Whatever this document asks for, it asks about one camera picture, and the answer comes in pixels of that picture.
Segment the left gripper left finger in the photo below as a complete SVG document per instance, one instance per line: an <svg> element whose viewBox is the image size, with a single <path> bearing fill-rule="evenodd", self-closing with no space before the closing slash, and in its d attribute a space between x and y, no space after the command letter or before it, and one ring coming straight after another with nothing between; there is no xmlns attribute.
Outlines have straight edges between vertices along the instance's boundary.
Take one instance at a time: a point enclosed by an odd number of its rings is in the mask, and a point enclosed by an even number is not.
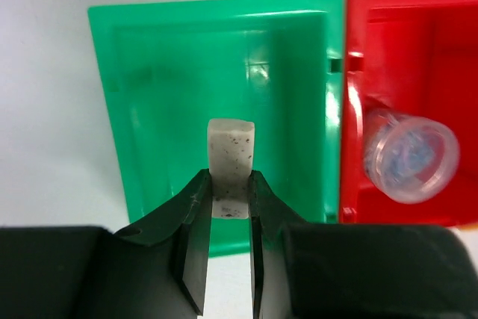
<svg viewBox="0 0 478 319"><path fill-rule="evenodd" d="M211 176L200 170L173 198L118 230L134 316L201 316L211 234Z"/></svg>

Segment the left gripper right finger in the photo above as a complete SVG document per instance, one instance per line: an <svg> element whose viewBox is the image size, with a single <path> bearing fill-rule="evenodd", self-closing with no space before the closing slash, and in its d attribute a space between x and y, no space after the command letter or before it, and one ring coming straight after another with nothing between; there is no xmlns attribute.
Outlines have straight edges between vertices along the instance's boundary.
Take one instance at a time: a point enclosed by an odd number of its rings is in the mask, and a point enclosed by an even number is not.
<svg viewBox="0 0 478 319"><path fill-rule="evenodd" d="M263 174L248 179L252 313L255 318L291 318L291 295L283 230L304 219L285 204Z"/></svg>

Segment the long grey eraser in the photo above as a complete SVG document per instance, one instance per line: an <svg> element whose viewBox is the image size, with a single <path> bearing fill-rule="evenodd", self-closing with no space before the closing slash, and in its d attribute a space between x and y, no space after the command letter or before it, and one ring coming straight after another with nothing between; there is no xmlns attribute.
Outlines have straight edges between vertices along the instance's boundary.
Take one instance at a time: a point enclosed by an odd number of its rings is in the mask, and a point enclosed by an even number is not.
<svg viewBox="0 0 478 319"><path fill-rule="evenodd" d="M208 169L212 183L212 217L249 217L247 187L252 172L255 124L218 118L208 123Z"/></svg>

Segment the clear jar of clips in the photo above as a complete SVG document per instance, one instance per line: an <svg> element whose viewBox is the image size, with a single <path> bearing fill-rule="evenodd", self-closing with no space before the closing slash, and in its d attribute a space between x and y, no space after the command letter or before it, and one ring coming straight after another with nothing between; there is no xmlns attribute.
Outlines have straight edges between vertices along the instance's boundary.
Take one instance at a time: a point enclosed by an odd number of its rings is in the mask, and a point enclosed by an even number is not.
<svg viewBox="0 0 478 319"><path fill-rule="evenodd" d="M417 204L441 192L460 159L453 131L437 121L377 108L364 118L363 168L387 197Z"/></svg>

